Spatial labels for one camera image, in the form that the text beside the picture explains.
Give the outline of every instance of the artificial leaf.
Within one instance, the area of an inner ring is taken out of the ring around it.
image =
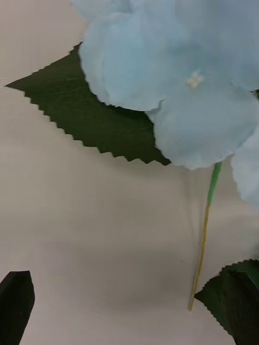
[[[0,283],[0,344],[18,345],[35,302],[29,271],[10,272]]]
[[[226,266],[195,296],[238,345],[259,343],[259,262]]]
[[[153,124],[145,113],[107,107],[91,93],[80,68],[78,46],[65,58],[7,86],[24,91],[51,121],[85,146],[129,161],[170,163],[156,149]]]

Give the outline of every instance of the wire stem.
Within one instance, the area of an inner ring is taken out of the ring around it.
[[[202,263],[203,263],[203,258],[204,258],[204,252],[205,252],[205,243],[206,243],[206,238],[207,238],[207,227],[208,227],[208,219],[209,219],[209,209],[210,205],[212,203],[212,197],[213,193],[217,184],[217,179],[219,177],[219,173],[222,167],[222,162],[219,162],[215,164],[213,173],[212,173],[212,179],[210,180],[210,186],[209,186],[209,191],[208,191],[208,197],[207,197],[207,205],[205,209],[205,215],[204,215],[204,220],[203,220],[203,228],[202,228],[202,242],[201,242],[201,250],[200,250],[200,257],[199,257],[199,262],[197,266],[197,270],[194,276],[193,280],[193,285],[192,285],[192,293],[190,295],[190,302],[188,306],[188,310],[191,312],[193,309],[193,303],[194,303],[194,297],[195,293],[197,290],[198,282],[199,282],[199,277],[201,274],[201,269],[202,269]]]

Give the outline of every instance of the flower petal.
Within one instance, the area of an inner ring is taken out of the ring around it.
[[[179,20],[196,42],[231,70],[231,81],[259,88],[259,1],[176,0]]]
[[[86,20],[93,21],[97,16],[109,15],[114,12],[131,12],[132,0],[70,0]]]
[[[84,40],[79,48],[79,56],[82,70],[89,87],[98,99],[110,105],[109,97],[104,89],[103,82],[103,59],[105,32],[108,28],[108,20],[104,17],[94,21],[85,33]]]
[[[208,167],[235,152],[259,116],[259,102],[251,93],[224,83],[220,70],[202,66],[204,82],[197,89],[173,84],[160,109],[152,112],[156,146],[189,169]],[[180,71],[180,62],[174,68]]]
[[[259,126],[236,151],[231,164],[242,199],[259,206]]]
[[[80,58],[91,90],[101,101],[148,111],[167,95],[171,74],[177,73],[170,65],[172,55],[188,46],[189,36],[174,18],[171,0],[148,0],[135,9],[96,19]]]

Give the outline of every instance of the hydrangea flower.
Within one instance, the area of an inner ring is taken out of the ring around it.
[[[257,45],[252,47],[259,6],[247,2],[251,13],[242,0],[72,4],[90,22],[79,55],[99,100],[145,111],[156,146],[176,165],[208,167],[236,153],[241,196],[259,204],[258,170],[253,172],[259,167],[259,102],[250,92],[259,86]]]

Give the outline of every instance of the flower center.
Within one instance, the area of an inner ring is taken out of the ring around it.
[[[195,71],[186,81],[186,84],[195,90],[203,81],[204,77],[200,75],[200,71]]]

